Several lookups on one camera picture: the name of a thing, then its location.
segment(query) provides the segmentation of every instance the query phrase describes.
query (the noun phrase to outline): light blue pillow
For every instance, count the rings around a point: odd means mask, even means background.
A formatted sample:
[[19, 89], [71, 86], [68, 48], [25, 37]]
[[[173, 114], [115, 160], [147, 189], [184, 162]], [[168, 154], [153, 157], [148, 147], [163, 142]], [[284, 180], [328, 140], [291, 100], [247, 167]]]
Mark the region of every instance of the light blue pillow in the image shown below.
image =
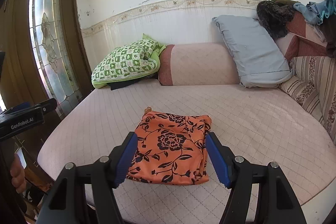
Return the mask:
[[212, 19], [236, 63], [246, 88], [275, 88], [293, 75], [268, 32], [251, 17], [221, 15]]

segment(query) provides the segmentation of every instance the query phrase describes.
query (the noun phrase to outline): silver bolt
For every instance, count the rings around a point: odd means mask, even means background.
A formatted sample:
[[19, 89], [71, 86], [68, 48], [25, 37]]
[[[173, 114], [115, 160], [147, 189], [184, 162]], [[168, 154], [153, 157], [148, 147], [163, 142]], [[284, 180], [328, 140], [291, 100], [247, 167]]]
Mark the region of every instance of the silver bolt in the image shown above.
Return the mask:
[[75, 165], [72, 163], [72, 162], [68, 162], [66, 165], [65, 165], [65, 169], [72, 169]]
[[242, 163], [244, 161], [244, 158], [242, 156], [237, 156], [237, 157], [235, 157], [235, 161], [239, 162], [239, 163]]
[[110, 159], [110, 158], [109, 158], [108, 156], [102, 156], [102, 157], [100, 157], [99, 161], [100, 161], [100, 162], [108, 162], [109, 159]]
[[274, 169], [279, 167], [279, 163], [277, 163], [276, 161], [271, 161], [270, 164], [271, 164], [271, 167]]

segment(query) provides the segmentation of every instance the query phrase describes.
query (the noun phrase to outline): folded orange fabric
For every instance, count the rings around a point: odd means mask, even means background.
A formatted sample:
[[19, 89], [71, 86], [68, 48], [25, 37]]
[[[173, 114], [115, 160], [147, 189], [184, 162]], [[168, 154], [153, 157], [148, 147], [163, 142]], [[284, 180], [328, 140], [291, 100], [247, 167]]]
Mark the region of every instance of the folded orange fabric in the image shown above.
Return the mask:
[[135, 129], [138, 149], [127, 178], [147, 183], [191, 185], [207, 182], [205, 136], [211, 118], [150, 111]]

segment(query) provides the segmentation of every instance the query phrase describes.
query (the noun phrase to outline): door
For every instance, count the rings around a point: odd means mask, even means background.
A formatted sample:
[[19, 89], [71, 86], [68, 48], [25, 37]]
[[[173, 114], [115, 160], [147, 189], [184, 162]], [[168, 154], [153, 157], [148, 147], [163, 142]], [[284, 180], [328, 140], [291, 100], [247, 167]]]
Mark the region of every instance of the door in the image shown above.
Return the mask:
[[17, 136], [33, 161], [60, 121], [93, 90], [75, 5], [75, 0], [7, 0], [0, 13], [0, 50], [6, 52], [0, 92], [6, 107], [58, 101], [43, 125]]

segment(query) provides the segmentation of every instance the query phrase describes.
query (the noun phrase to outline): green and white quilt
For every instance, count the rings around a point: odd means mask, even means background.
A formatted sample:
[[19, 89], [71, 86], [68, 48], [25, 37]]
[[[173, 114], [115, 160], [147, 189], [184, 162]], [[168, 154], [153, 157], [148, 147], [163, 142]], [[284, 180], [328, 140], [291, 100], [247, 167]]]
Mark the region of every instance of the green and white quilt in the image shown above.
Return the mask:
[[152, 39], [142, 39], [115, 48], [94, 69], [91, 81], [96, 89], [107, 83], [144, 77], [160, 68], [159, 55], [165, 45]]

